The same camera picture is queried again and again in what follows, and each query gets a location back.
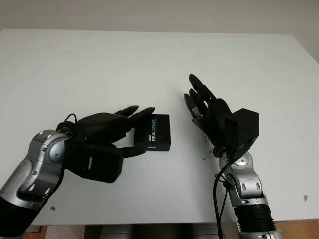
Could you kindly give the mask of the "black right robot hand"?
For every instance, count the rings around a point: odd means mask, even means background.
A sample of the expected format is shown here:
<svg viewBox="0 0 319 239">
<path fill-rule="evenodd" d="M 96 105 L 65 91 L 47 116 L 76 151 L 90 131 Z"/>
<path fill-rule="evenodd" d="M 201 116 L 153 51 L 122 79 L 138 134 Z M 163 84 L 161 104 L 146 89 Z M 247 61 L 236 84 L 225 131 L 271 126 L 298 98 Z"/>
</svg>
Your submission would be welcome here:
<svg viewBox="0 0 319 239">
<path fill-rule="evenodd" d="M 184 94 L 184 100 L 192 115 L 192 122 L 207 135 L 214 146 L 214 156 L 220 157 L 226 151 L 225 118 L 231 115 L 231 110 L 194 74 L 189 75 L 189 81 L 192 88 Z"/>
</svg>

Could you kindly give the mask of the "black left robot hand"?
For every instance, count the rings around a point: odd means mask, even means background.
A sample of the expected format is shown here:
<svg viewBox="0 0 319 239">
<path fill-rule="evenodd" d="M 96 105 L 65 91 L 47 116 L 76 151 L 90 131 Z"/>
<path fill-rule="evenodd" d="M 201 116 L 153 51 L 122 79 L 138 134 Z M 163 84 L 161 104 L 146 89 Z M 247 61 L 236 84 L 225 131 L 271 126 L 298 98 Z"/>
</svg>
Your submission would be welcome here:
<svg viewBox="0 0 319 239">
<path fill-rule="evenodd" d="M 70 137 L 65 141 L 66 153 L 70 158 L 101 157 L 129 158 L 144 154 L 142 147 L 122 147 L 113 145 L 127 136 L 133 128 L 139 127 L 155 111 L 148 107 L 137 112 L 138 106 L 129 106 L 116 113 L 97 113 L 84 117 L 77 122 L 65 120 L 56 130 Z"/>
</svg>

